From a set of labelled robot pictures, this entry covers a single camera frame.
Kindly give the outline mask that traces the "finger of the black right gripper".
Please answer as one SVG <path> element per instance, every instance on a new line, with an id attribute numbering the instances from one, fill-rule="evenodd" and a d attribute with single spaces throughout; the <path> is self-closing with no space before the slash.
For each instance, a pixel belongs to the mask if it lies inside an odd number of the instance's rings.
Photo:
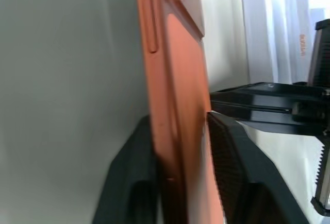
<path id="1" fill-rule="evenodd" d="M 210 98 L 213 103 L 290 110 L 298 102 L 330 106 L 330 89 L 261 82 L 213 92 Z"/>
<path id="2" fill-rule="evenodd" d="M 325 111 L 240 105 L 213 101 L 212 110 L 257 130 L 309 136 L 330 136 L 330 119 Z"/>

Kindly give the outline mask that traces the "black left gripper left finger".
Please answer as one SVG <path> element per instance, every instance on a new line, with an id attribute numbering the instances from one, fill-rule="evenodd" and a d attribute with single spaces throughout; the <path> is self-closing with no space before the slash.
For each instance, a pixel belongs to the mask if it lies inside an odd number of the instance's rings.
<path id="1" fill-rule="evenodd" d="M 157 224 L 158 194 L 151 123 L 145 116 L 110 164 L 92 224 Z"/>

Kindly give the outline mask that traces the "orange smartphone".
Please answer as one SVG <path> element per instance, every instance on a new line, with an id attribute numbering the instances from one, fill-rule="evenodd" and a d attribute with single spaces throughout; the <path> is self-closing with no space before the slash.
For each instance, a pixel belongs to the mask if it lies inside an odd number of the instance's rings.
<path id="1" fill-rule="evenodd" d="M 224 224 L 207 113 L 201 0 L 137 0 L 165 224 Z"/>

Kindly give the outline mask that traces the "white phone box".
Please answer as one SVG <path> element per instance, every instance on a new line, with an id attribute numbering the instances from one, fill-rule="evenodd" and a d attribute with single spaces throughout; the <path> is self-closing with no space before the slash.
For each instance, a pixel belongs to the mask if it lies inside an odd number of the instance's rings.
<path id="1" fill-rule="evenodd" d="M 305 82 L 330 0 L 242 0 L 251 83 Z"/>

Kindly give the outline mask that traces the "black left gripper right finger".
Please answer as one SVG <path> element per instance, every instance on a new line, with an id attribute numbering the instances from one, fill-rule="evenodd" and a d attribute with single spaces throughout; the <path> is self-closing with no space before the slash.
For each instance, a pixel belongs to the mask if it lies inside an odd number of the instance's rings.
<path id="1" fill-rule="evenodd" d="M 207 120 L 226 224 L 320 224 L 316 138 L 258 132 L 216 112 Z"/>

